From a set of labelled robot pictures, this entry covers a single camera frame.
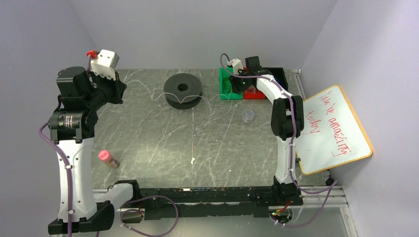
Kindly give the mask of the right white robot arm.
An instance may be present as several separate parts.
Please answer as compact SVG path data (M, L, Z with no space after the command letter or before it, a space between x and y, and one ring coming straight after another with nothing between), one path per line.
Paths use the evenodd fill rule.
M304 129L303 99L288 92L285 73L279 68L260 65L259 57L244 62L227 58L224 70L230 74L234 93L242 93L254 87L272 104L271 130L277 140L277 168L272 185L275 200L288 205L302 205L301 190L295 180L295 143Z

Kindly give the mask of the black cable spool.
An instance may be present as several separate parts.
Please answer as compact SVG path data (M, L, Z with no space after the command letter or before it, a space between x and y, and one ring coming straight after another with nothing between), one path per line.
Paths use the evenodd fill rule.
M197 76L179 73L166 80L163 90L166 101L171 107L188 110L200 103L203 84Z

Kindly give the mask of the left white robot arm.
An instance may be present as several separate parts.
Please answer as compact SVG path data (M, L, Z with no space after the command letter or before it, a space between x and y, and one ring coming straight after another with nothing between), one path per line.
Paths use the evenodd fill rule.
M122 180L95 198L91 179L91 156L98 122L104 105L122 104L126 90L119 74L95 72L81 66L58 73L58 107L48 120L46 139L56 151L60 174L60 207L48 225L50 235L99 232L111 228L115 212L141 197L135 180Z

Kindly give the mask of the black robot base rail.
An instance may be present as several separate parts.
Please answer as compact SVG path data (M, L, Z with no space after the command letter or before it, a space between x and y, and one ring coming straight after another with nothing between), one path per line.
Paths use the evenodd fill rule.
M292 184L250 187L142 188L123 209L143 210L146 220L246 216L266 218L275 209L301 206Z

